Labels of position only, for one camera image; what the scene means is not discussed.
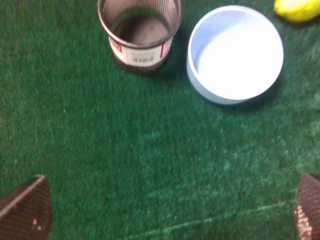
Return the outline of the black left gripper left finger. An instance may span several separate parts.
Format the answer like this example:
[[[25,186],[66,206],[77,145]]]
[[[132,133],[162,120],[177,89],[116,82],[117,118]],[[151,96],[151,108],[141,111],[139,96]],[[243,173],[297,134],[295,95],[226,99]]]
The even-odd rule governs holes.
[[[46,240],[53,222],[49,181],[35,175],[0,198],[2,240]]]

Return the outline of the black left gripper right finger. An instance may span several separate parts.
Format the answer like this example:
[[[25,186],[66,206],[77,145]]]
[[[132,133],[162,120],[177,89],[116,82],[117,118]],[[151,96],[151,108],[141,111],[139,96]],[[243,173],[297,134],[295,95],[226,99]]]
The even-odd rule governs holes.
[[[301,176],[296,191],[293,217],[301,240],[320,238],[320,176],[318,174],[305,173]]]

